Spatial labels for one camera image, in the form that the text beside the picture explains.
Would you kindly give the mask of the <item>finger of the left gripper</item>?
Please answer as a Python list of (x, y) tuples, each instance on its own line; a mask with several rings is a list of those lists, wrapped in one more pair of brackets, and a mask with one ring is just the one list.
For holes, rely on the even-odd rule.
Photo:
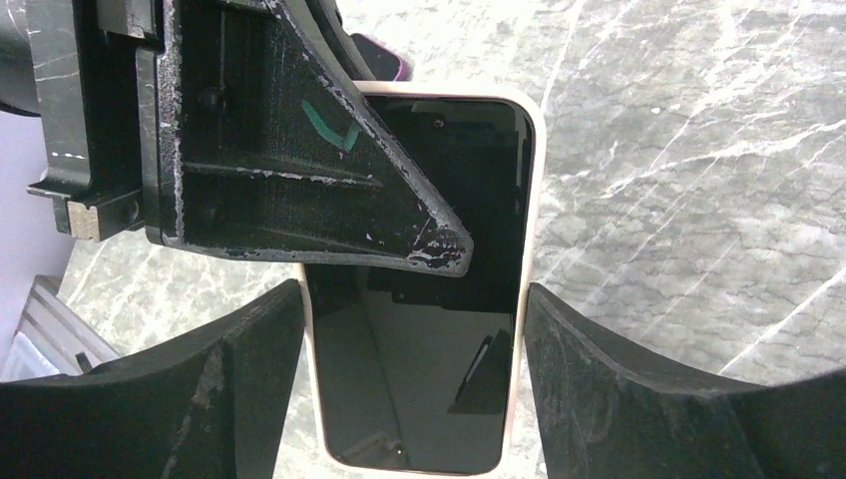
[(342, 17), (335, 0), (306, 0), (306, 5), (323, 39), (345, 73), (356, 81), (375, 81), (371, 69), (344, 30)]
[(306, 1), (172, 2), (176, 237), (154, 243), (225, 259), (467, 272), (470, 234), (364, 81), (334, 58)]

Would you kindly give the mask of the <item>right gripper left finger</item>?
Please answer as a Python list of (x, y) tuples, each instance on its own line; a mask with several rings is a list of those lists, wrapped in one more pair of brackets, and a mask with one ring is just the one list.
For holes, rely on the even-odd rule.
[(5, 478), (269, 478), (304, 333), (290, 279), (219, 319), (71, 376), (1, 387)]

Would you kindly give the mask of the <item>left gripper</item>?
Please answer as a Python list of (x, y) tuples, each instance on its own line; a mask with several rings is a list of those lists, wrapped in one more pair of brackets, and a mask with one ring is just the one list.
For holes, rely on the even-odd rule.
[(176, 5), (30, 1), (27, 34), (47, 153), (29, 189), (58, 232), (176, 237)]

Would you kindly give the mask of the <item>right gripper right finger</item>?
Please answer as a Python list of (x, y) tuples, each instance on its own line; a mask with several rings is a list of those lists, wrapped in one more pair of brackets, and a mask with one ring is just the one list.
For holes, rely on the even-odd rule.
[(718, 376), (591, 321), (538, 283), (524, 337), (552, 478), (841, 478), (845, 374)]

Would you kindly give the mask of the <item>black smartphone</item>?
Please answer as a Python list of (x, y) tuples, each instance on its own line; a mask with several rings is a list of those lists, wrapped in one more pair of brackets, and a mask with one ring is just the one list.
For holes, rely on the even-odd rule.
[(366, 35), (352, 33), (350, 38), (377, 80), (404, 82), (412, 79), (412, 64), (401, 55)]

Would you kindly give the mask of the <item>phone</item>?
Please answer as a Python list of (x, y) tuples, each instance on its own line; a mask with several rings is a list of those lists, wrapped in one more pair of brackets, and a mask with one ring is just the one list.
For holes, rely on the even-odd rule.
[(475, 251), (460, 278), (299, 269), (320, 445), (371, 478), (488, 478), (516, 407), (545, 121), (502, 85), (360, 88), (457, 210)]

